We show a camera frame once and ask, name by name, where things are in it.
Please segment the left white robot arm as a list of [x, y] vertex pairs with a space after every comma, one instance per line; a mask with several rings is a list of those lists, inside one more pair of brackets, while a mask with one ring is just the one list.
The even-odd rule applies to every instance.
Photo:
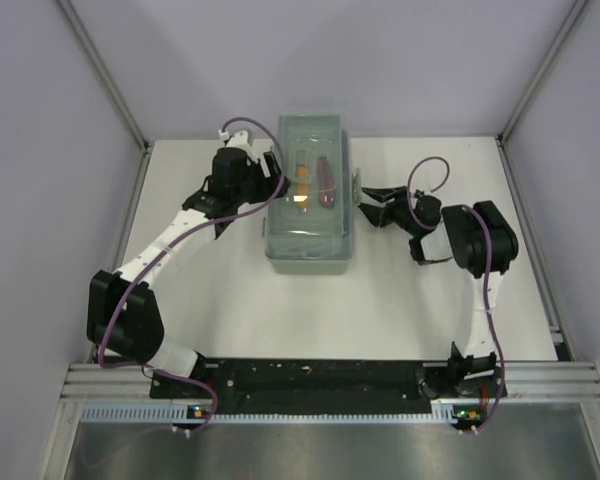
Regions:
[[172, 384], [183, 395], [200, 394], [207, 382], [205, 370], [197, 366], [202, 357], [168, 334], [158, 290], [175, 281], [202, 247], [243, 218], [243, 205], [256, 213], [287, 187], [273, 151], [255, 160], [241, 147], [219, 148], [210, 175], [184, 200], [166, 229], [115, 272], [101, 270], [91, 279], [87, 337], [98, 347], [98, 364], [111, 367], [105, 353], [112, 351], [121, 365], [162, 370], [172, 375]]

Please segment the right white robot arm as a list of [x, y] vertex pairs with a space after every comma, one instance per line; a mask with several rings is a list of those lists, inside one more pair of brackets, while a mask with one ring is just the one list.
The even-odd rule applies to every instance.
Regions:
[[409, 253], [418, 265], [454, 261], [470, 276], [471, 317], [451, 342], [444, 374], [429, 371], [420, 384], [450, 388], [461, 396], [472, 394], [501, 370], [494, 310], [504, 276], [519, 254], [516, 233], [490, 200], [471, 207], [443, 206], [434, 195], [412, 193], [405, 186], [364, 187], [362, 192], [376, 202], [359, 205], [365, 218], [376, 228], [396, 225], [407, 232]]

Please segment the red black utility knife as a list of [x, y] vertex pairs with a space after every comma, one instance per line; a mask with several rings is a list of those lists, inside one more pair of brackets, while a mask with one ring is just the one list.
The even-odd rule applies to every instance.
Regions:
[[325, 209], [333, 209], [337, 198], [337, 187], [331, 164], [326, 156], [317, 160], [317, 177], [319, 186], [318, 200]]

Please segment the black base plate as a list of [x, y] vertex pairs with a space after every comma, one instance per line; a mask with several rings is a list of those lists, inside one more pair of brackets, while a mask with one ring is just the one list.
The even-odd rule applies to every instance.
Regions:
[[207, 358], [193, 384], [155, 374], [150, 396], [207, 399], [221, 414], [415, 414], [431, 401], [494, 400], [506, 393], [492, 358], [467, 360], [308, 360]]

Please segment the aluminium frame rail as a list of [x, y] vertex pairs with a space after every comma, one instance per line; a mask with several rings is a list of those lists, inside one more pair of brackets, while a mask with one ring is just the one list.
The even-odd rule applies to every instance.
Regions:
[[[600, 402], [600, 376], [592, 362], [509, 362], [507, 403]], [[69, 367], [60, 399], [68, 402], [149, 400], [150, 380], [137, 367], [104, 370], [96, 365]]]

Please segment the green clear-lid tool box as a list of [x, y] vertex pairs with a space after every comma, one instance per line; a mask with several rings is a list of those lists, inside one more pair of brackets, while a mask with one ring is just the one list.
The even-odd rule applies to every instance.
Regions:
[[[286, 195], [272, 202], [266, 219], [265, 255], [279, 274], [340, 275], [354, 251], [354, 174], [344, 118], [336, 113], [282, 115], [278, 139], [285, 157]], [[337, 187], [333, 209], [318, 200], [317, 160], [326, 156]], [[302, 214], [292, 200], [295, 168], [311, 171], [309, 209]]]

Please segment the yellow black utility knife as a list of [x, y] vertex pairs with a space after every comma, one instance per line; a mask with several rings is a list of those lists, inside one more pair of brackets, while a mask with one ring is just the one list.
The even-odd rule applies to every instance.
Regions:
[[311, 171], [306, 163], [298, 163], [295, 168], [295, 183], [292, 200], [302, 214], [309, 209], [311, 194]]

